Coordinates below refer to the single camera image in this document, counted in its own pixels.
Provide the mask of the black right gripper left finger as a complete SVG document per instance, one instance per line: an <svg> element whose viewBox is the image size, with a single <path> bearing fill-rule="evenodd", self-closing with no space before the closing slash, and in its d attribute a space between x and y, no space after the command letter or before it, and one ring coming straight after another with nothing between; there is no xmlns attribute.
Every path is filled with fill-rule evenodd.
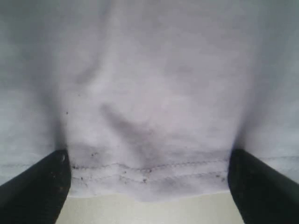
<svg viewBox="0 0 299 224"><path fill-rule="evenodd" d="M56 150L0 187L2 224L56 223L71 187L67 150Z"/></svg>

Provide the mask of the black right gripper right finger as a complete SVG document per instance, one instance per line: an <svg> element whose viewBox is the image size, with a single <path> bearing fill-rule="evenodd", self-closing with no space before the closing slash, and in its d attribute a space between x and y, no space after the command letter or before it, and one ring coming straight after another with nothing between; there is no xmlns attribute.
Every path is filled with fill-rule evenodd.
<svg viewBox="0 0 299 224"><path fill-rule="evenodd" d="M242 149L234 149L228 186L246 224L297 224L299 185Z"/></svg>

